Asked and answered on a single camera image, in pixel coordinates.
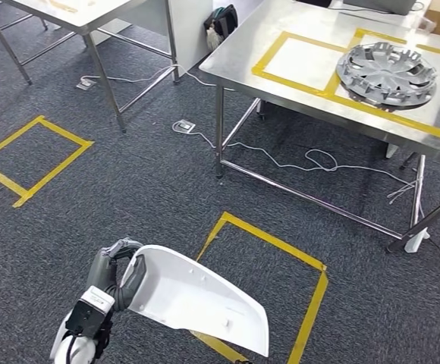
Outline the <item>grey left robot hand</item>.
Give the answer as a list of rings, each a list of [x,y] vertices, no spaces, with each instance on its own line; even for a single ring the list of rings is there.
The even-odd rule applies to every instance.
[[[86,287],[95,286],[113,297],[115,300],[113,310],[116,312],[128,309],[147,272],[144,256],[135,256],[142,246],[142,243],[126,237],[100,249],[89,271]],[[132,273],[125,283],[118,284],[117,261],[123,258],[129,259]]]

